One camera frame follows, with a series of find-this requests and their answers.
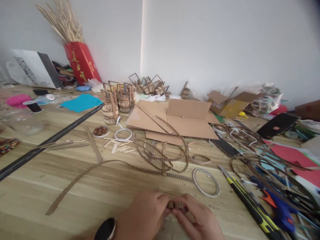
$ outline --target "hand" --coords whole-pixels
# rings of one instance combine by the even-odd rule
[[[160,230],[164,218],[170,214],[170,198],[161,192],[143,191],[130,207],[117,218],[114,240],[151,240]]]
[[[181,210],[172,209],[172,214],[178,219],[178,222],[192,240],[224,240],[218,220],[209,208],[189,194],[172,201],[182,201],[183,205],[193,215],[194,223]]]

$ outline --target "white stick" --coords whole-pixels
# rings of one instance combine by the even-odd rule
[[[130,151],[126,151],[126,152],[124,152],[124,153],[133,152],[133,151],[135,151],[135,149],[132,149],[132,150],[130,150]]]
[[[124,151],[124,150],[126,150],[126,149],[128,149],[128,148],[130,148],[130,147],[126,147],[125,149],[120,150],[120,152],[122,152],[122,151]]]
[[[115,144],[118,144],[118,145],[121,144],[121,143],[119,143],[119,142],[117,142],[117,141],[115,141],[115,140],[112,140],[112,142],[114,142]]]
[[[115,145],[115,144],[114,144]],[[113,148],[112,148],[112,150],[111,150],[111,154],[113,154],[113,150],[114,150],[114,145],[113,145]]]
[[[109,145],[109,143],[111,143],[112,142],[112,140],[110,140],[106,145],[104,145],[103,147],[105,148],[106,146],[108,146]]]
[[[125,148],[126,148],[126,147],[119,148],[119,149],[117,149],[117,150],[115,151],[115,153],[116,153],[116,152],[119,152],[121,149],[124,150]]]
[[[117,144],[113,145],[113,149],[112,149],[112,152],[111,152],[112,154],[114,154],[114,151],[117,149],[117,146],[118,146]]]
[[[128,144],[128,143],[121,144],[120,146],[122,146],[122,145],[126,145],[126,144]]]

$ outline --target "red paper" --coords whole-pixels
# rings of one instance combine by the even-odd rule
[[[318,167],[313,161],[306,157],[303,153],[297,149],[285,147],[276,144],[271,150],[277,154],[279,157],[287,160],[288,162],[300,164],[302,167]],[[320,188],[320,170],[314,171],[303,171],[298,169],[292,169],[292,171],[298,176],[306,179],[312,184]]]
[[[88,79],[93,78],[101,82],[96,65],[85,43],[70,42],[64,45],[64,49],[79,84],[85,85]]]

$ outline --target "wooden table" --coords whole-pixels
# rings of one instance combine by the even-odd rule
[[[6,96],[25,93],[35,97],[32,88],[25,86],[5,89],[5,93]],[[54,93],[60,96],[72,95],[64,90],[54,90]],[[34,136],[22,136],[6,128],[1,133],[1,138],[18,138],[21,143],[0,158],[0,169],[91,110],[75,113],[66,108],[59,108],[57,104],[48,104],[41,106],[41,108],[45,112],[34,116],[45,124],[43,132]],[[120,123],[125,127],[124,123],[128,115],[121,114],[121,116]],[[259,127],[261,119],[258,120],[260,121],[258,125],[253,124],[250,127]],[[258,120],[249,118],[247,121],[257,122]],[[87,139],[84,126],[93,130],[100,125],[104,125],[102,111],[77,126],[62,137],[58,143],[68,139],[73,141]],[[114,133],[120,127],[118,125],[109,127],[108,137],[114,137]],[[145,139],[144,131],[136,129],[132,129],[132,131],[133,134],[137,134],[137,137]],[[281,139],[282,142],[286,141],[287,144],[297,145],[297,142],[282,137],[276,139]],[[109,144],[103,148],[107,141],[95,138],[95,143],[104,160],[119,159],[135,166],[151,168],[136,151],[127,154],[123,152],[111,154],[113,145]],[[191,142],[193,139],[186,138],[186,141]],[[209,171],[221,186],[219,197],[210,199],[202,195],[191,182],[149,174],[126,164],[114,162],[99,166],[85,175],[67,193],[51,216],[45,216],[45,213],[52,202],[77,175],[97,163],[97,158],[91,145],[81,148],[45,150],[0,182],[1,239],[70,239],[77,235],[85,235],[87,232],[94,232],[106,218],[117,216],[126,209],[136,194],[143,189],[159,190],[170,197],[177,197],[185,193],[195,196],[215,213],[226,239],[267,239],[237,195],[231,191],[225,177],[217,169],[219,164],[230,171],[229,158],[217,147],[205,140],[201,141],[203,143],[195,145],[191,152],[208,156],[213,162],[206,166],[189,163],[189,167],[183,175],[191,177],[192,170],[197,167]],[[128,146],[131,147],[130,149],[135,148],[133,143]],[[167,156],[171,158],[177,158],[181,154],[173,145],[168,145],[166,152]],[[184,162],[174,162],[173,164],[176,169],[182,169],[185,165]],[[214,192],[214,184],[206,174],[199,172],[197,179],[206,192]],[[156,239],[188,238],[175,217],[169,215]]]

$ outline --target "dried wheat stalk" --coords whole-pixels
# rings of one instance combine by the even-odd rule
[[[60,35],[64,43],[83,43],[82,26],[79,24],[76,16],[71,10],[70,1],[55,0],[54,2],[57,6],[58,13],[55,13],[48,4],[47,10],[39,4],[36,4],[36,8],[52,25],[53,29]]]

